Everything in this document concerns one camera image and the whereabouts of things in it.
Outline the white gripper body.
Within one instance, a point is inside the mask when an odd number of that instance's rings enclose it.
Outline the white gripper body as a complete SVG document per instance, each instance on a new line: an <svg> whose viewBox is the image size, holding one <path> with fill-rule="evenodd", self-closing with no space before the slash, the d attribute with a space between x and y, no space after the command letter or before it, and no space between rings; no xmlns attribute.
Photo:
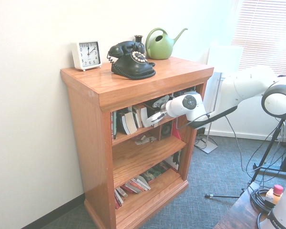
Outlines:
<svg viewBox="0 0 286 229"><path fill-rule="evenodd" d="M147 118L147 124L149 126L157 127L158 123L167 115L167 112L159 111Z"/></svg>

